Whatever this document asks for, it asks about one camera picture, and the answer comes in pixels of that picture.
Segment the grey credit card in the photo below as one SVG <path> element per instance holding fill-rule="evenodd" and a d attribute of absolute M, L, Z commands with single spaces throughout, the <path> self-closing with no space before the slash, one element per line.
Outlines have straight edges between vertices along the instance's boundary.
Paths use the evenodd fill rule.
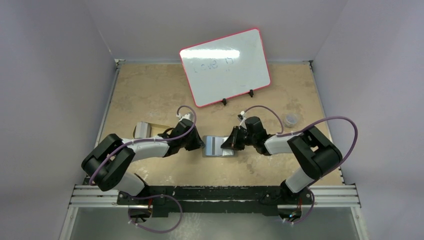
<path fill-rule="evenodd" d="M 203 155 L 205 157 L 222 157 L 223 149 L 221 148 L 221 145 L 224 141 L 224 137 L 221 136 L 204 136 L 203 142 L 205 146 L 203 148 Z"/>

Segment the grey leather card holder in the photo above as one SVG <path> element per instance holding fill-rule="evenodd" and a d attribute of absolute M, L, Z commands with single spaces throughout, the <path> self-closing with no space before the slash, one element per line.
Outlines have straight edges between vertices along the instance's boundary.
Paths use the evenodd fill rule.
<path fill-rule="evenodd" d="M 228 136 L 205 135 L 202 137 L 204 143 L 202 156 L 204 158 L 235 158 L 237 152 L 232 149 L 221 148 L 221 145 L 228 139 Z"/>

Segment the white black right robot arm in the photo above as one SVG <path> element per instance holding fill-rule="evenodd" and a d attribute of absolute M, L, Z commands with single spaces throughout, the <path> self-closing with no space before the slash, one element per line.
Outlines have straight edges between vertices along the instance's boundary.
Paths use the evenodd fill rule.
<path fill-rule="evenodd" d="M 300 133 L 278 136 L 267 133 L 257 116 L 235 126 L 222 149 L 242 151 L 252 146 L 264 156 L 292 153 L 299 168 L 281 183 L 280 196 L 288 204 L 300 198 L 301 191 L 325 176 L 342 161 L 340 150 L 315 126 Z"/>

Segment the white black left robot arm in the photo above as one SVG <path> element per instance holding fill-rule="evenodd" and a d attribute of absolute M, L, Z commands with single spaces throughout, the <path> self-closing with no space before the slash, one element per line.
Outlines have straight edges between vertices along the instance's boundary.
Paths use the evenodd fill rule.
<path fill-rule="evenodd" d="M 183 118 L 175 127 L 148 138 L 126 139 L 111 133 L 87 155 L 81 167 L 90 177 L 90 186 L 97 186 L 103 192 L 127 193 L 132 201 L 142 205 L 148 201 L 149 191 L 141 177 L 127 171 L 132 162 L 166 158 L 180 149 L 193 151 L 204 145 L 195 123 Z"/>

